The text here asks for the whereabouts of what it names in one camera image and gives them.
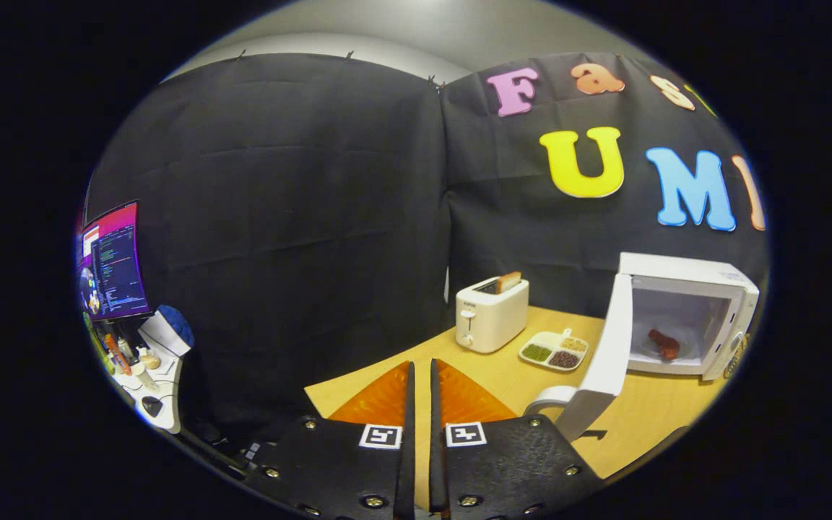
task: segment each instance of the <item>orange letter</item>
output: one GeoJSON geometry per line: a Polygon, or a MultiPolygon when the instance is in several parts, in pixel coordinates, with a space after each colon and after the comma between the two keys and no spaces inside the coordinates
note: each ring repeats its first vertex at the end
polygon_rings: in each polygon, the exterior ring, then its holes
{"type": "Polygon", "coordinates": [[[663,92],[663,95],[667,96],[667,99],[672,101],[674,105],[681,106],[681,108],[686,110],[696,109],[693,102],[689,101],[689,98],[680,92],[680,87],[673,85],[669,79],[663,79],[660,78],[660,76],[650,76],[650,80],[654,83],[654,85],[660,88],[660,92],[663,92]]]}
{"type": "Polygon", "coordinates": [[[621,79],[612,76],[604,66],[595,63],[584,63],[571,69],[571,76],[577,79],[577,88],[587,95],[594,93],[621,92],[625,89],[625,83],[621,79]]]}
{"type": "Polygon", "coordinates": [[[753,177],[750,175],[750,167],[747,165],[747,161],[739,155],[734,155],[730,160],[740,170],[740,175],[743,175],[743,183],[747,185],[747,194],[750,195],[750,221],[753,222],[753,228],[765,231],[766,220],[763,218],[763,205],[760,204],[760,194],[757,194],[756,183],[753,182],[753,177]]]}

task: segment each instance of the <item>colorful letter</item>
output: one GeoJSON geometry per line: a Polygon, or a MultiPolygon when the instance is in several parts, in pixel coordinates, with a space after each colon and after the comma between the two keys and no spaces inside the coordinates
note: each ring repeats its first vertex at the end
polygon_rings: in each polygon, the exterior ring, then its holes
{"type": "Polygon", "coordinates": [[[538,72],[535,69],[513,70],[498,76],[489,76],[486,79],[486,82],[496,89],[500,118],[521,114],[532,109],[532,104],[521,98],[522,95],[526,99],[534,98],[534,85],[529,82],[529,79],[538,79],[538,72]]]}
{"type": "Polygon", "coordinates": [[[674,105],[681,106],[681,108],[686,110],[696,109],[696,105],[680,92],[680,87],[673,85],[669,79],[663,79],[660,76],[650,76],[650,80],[660,88],[660,92],[663,92],[663,95],[667,96],[667,99],[672,101],[674,105]]]}
{"type": "Polygon", "coordinates": [[[713,230],[733,231],[737,221],[730,213],[730,200],[721,175],[721,159],[712,152],[698,152],[695,175],[670,148],[651,148],[647,159],[654,163],[660,174],[660,188],[663,191],[663,210],[657,213],[657,220],[664,226],[683,226],[687,217],[680,207],[680,197],[689,208],[693,222],[698,226],[706,211],[708,226],[713,230]]]}
{"type": "Polygon", "coordinates": [[[580,138],[574,131],[552,131],[542,135],[538,142],[547,149],[547,160],[551,167],[551,179],[558,190],[571,197],[599,198],[618,191],[625,180],[618,151],[618,137],[621,132],[612,127],[589,129],[586,137],[596,141],[602,156],[603,170],[599,177],[584,177],[577,163],[574,146],[580,138]]]}
{"type": "Polygon", "coordinates": [[[577,78],[577,88],[587,95],[595,93],[621,92],[625,83],[615,78],[604,66],[595,63],[584,63],[571,69],[571,76],[577,78]]]}
{"type": "Polygon", "coordinates": [[[739,155],[734,155],[730,160],[740,170],[740,175],[743,175],[743,183],[747,185],[747,194],[750,195],[750,221],[753,228],[754,230],[765,231],[766,220],[763,218],[763,205],[760,204],[760,194],[756,192],[756,183],[753,182],[753,176],[750,175],[750,167],[747,165],[747,161],[739,155]]]}
{"type": "Polygon", "coordinates": [[[683,85],[682,88],[686,89],[689,92],[692,92],[695,98],[699,100],[699,102],[702,103],[702,105],[704,105],[704,108],[708,110],[708,113],[713,115],[714,118],[717,118],[717,114],[714,112],[714,110],[711,109],[711,106],[708,106],[708,103],[704,102],[702,96],[698,95],[698,93],[696,91],[693,91],[693,89],[690,89],[689,85],[683,85]]]}

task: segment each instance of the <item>computer screen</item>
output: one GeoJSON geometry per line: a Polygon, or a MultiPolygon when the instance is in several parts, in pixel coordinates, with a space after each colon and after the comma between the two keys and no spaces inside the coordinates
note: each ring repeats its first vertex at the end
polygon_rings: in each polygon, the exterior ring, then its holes
{"type": "Polygon", "coordinates": [[[135,201],[83,228],[79,296],[92,320],[150,312],[139,273],[135,201]]]}

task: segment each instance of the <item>screw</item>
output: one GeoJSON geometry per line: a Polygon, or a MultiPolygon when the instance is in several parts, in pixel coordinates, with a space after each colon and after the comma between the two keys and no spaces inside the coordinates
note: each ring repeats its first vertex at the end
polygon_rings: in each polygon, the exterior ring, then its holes
{"type": "Polygon", "coordinates": [[[384,500],[381,497],[367,497],[364,499],[364,504],[372,509],[378,509],[384,505],[384,500]]]}

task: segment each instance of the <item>white toaster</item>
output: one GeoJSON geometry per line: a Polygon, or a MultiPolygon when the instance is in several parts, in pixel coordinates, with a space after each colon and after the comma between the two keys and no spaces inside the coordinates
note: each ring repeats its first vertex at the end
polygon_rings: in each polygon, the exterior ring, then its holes
{"type": "Polygon", "coordinates": [[[528,280],[495,294],[498,278],[475,283],[456,294],[458,345],[475,352],[495,352],[525,329],[529,316],[528,280]]]}

